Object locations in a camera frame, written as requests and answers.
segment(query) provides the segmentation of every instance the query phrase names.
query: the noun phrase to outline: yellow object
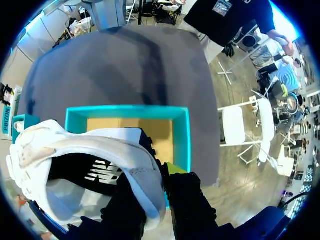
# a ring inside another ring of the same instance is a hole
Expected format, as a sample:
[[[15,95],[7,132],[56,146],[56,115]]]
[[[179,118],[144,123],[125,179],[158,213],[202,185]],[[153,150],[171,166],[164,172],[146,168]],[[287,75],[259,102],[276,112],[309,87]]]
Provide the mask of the yellow object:
[[[281,88],[282,88],[282,92],[283,92],[282,97],[283,97],[283,98],[288,97],[288,94],[289,94],[289,93],[288,93],[288,89],[287,89],[286,85],[281,84]]]
[[[165,119],[89,118],[87,131],[109,128],[142,128],[152,139],[155,157],[163,163],[174,163],[173,123]]]
[[[188,172],[181,169],[180,167],[167,162],[169,174],[187,174]]]

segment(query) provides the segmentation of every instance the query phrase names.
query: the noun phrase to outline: sneaker logo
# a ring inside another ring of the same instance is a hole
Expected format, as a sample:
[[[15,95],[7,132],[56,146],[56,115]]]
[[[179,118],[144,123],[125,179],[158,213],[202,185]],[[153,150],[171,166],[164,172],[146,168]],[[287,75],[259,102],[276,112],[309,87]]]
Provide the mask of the sneaker logo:
[[[96,160],[84,179],[99,181],[101,184],[117,185],[117,180],[121,174],[122,170],[113,163]]]

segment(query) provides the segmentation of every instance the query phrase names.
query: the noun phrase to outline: blue fabric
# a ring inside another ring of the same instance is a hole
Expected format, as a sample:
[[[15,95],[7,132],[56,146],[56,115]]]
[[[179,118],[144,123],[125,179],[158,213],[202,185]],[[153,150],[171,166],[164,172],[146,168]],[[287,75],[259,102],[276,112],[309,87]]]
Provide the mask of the blue fabric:
[[[293,92],[299,89],[299,82],[296,76],[296,72],[292,65],[288,65],[280,68],[278,71],[270,74],[270,80],[272,81],[274,77],[278,77],[282,84],[286,86],[288,92]]]
[[[304,116],[305,116],[304,112],[302,110],[299,110],[291,117],[292,122],[294,124],[298,124],[304,119]]]

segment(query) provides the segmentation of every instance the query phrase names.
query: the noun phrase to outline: cardboard bottom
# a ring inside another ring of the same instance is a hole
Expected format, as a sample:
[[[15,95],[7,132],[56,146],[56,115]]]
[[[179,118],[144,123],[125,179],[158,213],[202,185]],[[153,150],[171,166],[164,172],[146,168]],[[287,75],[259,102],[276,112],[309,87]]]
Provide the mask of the cardboard bottom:
[[[173,123],[171,120],[139,118],[89,118],[87,131],[108,128],[142,128],[152,138],[152,148],[161,163],[174,163]]]

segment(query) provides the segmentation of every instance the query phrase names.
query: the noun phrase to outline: gray table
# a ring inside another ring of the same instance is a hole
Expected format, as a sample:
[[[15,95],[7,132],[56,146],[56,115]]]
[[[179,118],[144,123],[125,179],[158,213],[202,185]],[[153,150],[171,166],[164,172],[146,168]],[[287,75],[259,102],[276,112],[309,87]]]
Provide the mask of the gray table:
[[[33,64],[18,114],[64,126],[67,108],[97,105],[188,107],[192,170],[203,186],[217,182],[216,96],[205,54],[192,33],[127,26],[69,40]]]

